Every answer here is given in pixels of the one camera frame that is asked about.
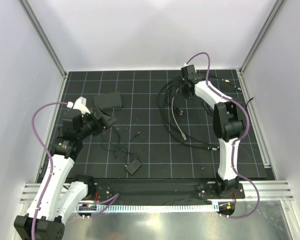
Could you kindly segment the black network switch box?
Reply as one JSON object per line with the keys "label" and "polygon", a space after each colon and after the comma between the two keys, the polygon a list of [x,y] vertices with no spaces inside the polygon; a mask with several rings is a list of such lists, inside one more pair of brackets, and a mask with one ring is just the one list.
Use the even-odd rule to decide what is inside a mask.
{"label": "black network switch box", "polygon": [[94,108],[99,108],[103,111],[120,108],[123,104],[121,93],[119,91],[95,95],[93,97],[93,103]]}

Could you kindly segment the black ethernet cable pulled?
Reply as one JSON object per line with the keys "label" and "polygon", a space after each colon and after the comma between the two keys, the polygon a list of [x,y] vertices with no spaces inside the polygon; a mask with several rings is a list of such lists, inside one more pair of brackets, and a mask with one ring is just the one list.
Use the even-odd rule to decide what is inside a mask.
{"label": "black ethernet cable pulled", "polygon": [[167,83],[167,89],[165,92],[165,103],[172,109],[172,112],[174,114],[178,114],[179,116],[182,116],[183,110],[179,107],[173,106],[172,104],[172,100],[173,100],[172,88],[173,88],[173,81],[171,80]]}

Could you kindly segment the thick black cable lifted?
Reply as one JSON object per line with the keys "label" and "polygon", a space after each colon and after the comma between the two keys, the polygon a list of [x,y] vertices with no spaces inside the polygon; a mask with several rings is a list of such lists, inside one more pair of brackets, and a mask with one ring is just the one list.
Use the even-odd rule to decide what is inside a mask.
{"label": "thick black cable lifted", "polygon": [[[172,87],[172,92],[173,88],[175,87],[175,83],[178,83],[179,80],[182,79],[182,76],[175,76],[172,78],[173,81],[173,87]],[[156,104],[157,107],[159,108],[161,118],[162,118],[162,124],[164,125],[165,129],[169,133],[169,135],[179,144],[182,144],[183,146],[189,147],[189,148],[195,148],[195,149],[203,149],[207,151],[217,151],[220,146],[212,144],[211,142],[204,142],[201,140],[196,139],[194,136],[190,136],[187,133],[184,133],[183,131],[180,133],[181,134],[181,139],[174,135],[173,131],[179,131],[179,124],[175,122],[174,124],[171,123],[169,117],[170,115],[174,116],[173,110],[166,104],[165,102],[165,93],[167,89],[167,83],[162,87],[162,89],[158,92],[157,97],[156,97]]]}

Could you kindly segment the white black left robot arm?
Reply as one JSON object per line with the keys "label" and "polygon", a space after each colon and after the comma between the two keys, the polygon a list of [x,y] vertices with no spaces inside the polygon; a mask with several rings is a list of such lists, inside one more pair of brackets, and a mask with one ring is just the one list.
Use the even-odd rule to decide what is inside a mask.
{"label": "white black left robot arm", "polygon": [[14,220],[14,228],[23,240],[60,240],[65,224],[81,200],[96,194],[94,178],[77,174],[65,194],[61,194],[70,170],[83,148],[83,140],[98,136],[117,120],[100,109],[90,112],[74,107],[75,114],[62,120],[59,135],[47,151],[49,163],[39,190],[26,211]]}

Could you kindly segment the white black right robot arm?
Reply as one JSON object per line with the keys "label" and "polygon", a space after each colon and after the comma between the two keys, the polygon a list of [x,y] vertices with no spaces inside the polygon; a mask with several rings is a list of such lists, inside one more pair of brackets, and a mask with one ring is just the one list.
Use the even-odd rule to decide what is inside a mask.
{"label": "white black right robot arm", "polygon": [[174,94],[186,99],[199,97],[213,108],[213,132],[219,140],[219,167],[214,191],[220,198],[230,197],[239,188],[237,170],[239,144],[249,131],[245,109],[200,76],[194,65],[181,68],[181,79],[174,83]]}

